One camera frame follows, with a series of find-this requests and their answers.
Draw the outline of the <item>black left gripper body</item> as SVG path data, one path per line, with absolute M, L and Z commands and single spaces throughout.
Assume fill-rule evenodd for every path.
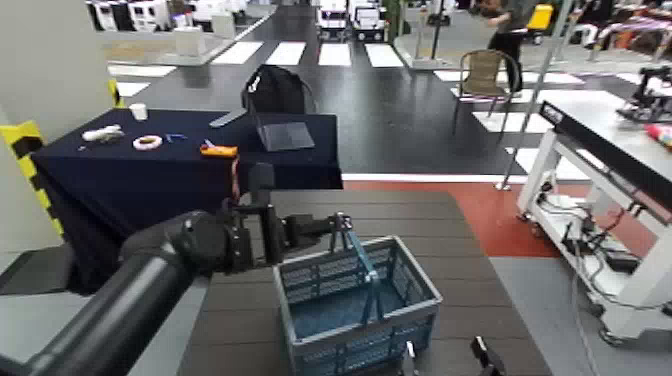
M 294 214 L 280 218 L 273 205 L 266 205 L 260 212 L 264 257 L 268 264 L 283 261 L 286 253 L 313 246 L 322 236 L 336 230 L 336 217 L 315 219 L 312 214 Z

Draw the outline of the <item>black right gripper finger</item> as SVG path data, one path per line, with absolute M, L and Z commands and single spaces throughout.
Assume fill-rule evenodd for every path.
M 475 336 L 471 341 L 470 348 L 481 366 L 481 376 L 507 375 L 503 360 L 482 336 Z
M 419 376 L 416 367 L 416 354 L 414 344 L 408 340 L 405 342 L 400 363 L 400 376 Z

